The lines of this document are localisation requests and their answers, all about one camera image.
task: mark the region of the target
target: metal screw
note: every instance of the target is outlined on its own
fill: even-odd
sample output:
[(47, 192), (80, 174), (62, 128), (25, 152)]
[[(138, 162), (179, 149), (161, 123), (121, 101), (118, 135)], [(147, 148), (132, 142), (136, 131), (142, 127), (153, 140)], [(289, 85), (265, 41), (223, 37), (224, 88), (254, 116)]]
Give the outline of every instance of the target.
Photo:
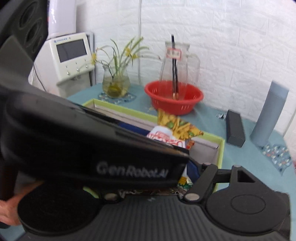
[(188, 201), (196, 201), (200, 198), (200, 196), (196, 193), (188, 193), (185, 195), (185, 198), (188, 200)]
[(118, 195), (116, 193), (107, 193), (104, 195), (104, 199), (107, 201), (116, 201), (118, 199)]

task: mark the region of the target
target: white brick wall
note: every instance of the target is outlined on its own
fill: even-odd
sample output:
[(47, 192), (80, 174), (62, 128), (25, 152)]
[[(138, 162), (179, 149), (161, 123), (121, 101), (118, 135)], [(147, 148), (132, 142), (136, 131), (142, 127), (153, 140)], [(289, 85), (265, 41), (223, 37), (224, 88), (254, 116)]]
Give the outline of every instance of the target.
[[(78, 0), (77, 30), (95, 33), (96, 47), (112, 38), (121, 47), (139, 33), (139, 0)], [(296, 108), (296, 3), (293, 0), (142, 0), (143, 44), (163, 56), (164, 41), (191, 44), (201, 60), (204, 102), (256, 121), (274, 79), (290, 88), (276, 125), (283, 133)], [(143, 84), (161, 63), (141, 60)], [(138, 63), (128, 68), (138, 83)], [(103, 70), (97, 67), (97, 80)]]

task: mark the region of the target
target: glass pitcher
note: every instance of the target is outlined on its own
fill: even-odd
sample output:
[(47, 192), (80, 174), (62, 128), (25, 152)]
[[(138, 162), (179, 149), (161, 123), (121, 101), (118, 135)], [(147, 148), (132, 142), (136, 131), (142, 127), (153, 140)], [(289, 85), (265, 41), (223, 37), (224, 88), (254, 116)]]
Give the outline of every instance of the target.
[[(184, 100), (188, 83), (188, 76), (197, 79), (200, 72), (200, 60), (197, 55), (189, 53), (190, 44), (165, 42), (166, 52), (159, 78), (158, 95), (168, 98)], [(188, 74), (188, 65), (194, 66), (194, 73)]]

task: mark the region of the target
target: table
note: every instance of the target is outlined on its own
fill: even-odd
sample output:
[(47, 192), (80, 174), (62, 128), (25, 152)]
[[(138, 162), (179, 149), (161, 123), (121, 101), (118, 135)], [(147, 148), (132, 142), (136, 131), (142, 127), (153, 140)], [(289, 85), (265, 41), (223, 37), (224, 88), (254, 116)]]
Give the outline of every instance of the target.
[[(120, 105), (152, 115), (157, 114), (156, 111), (151, 108), (150, 97), (145, 94), (143, 87), (132, 85), (129, 92), (136, 95), (137, 98), (132, 102), (122, 103)], [(97, 84), (96, 86), (76, 93), (68, 99), (77, 104), (83, 104), (90, 99), (97, 99), (100, 93), (102, 93), (102, 84)], [(226, 139), (226, 123), (224, 120), (216, 117), (217, 113), (224, 113), (224, 111), (199, 103), (195, 106), (192, 112), (188, 115), (182, 116), (182, 118), (196, 125), (196, 127), (203, 131)], [(296, 176), (294, 168), (287, 168), (284, 171), (283, 176), (281, 176), (269, 160), (267, 160), (266, 157), (261, 154), (260, 150), (250, 141), (250, 134), (255, 126), (255, 123), (250, 120), (243, 119), (243, 125), (246, 134), (246, 141), (242, 148), (226, 143), (222, 168), (231, 169), (231, 167), (235, 164), (241, 165), (252, 172), (269, 188), (288, 193), (290, 195), (291, 203), (291, 240), (296, 241)], [(276, 131), (273, 131), (269, 141), (272, 145), (285, 145), (283, 137)], [(219, 189), (226, 186), (227, 184), (220, 184)], [(23, 232), (22, 227), (18, 226), (1, 230), (0, 234), (2, 234), (8, 241), (14, 241), (22, 235)]]

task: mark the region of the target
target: glass vase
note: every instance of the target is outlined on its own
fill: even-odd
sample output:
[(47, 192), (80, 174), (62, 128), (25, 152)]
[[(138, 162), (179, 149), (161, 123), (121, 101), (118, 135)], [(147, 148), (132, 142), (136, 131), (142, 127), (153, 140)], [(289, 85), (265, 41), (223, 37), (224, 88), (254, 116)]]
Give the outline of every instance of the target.
[(125, 69), (115, 69), (103, 65), (103, 91), (111, 98), (120, 98), (126, 95), (131, 83)]

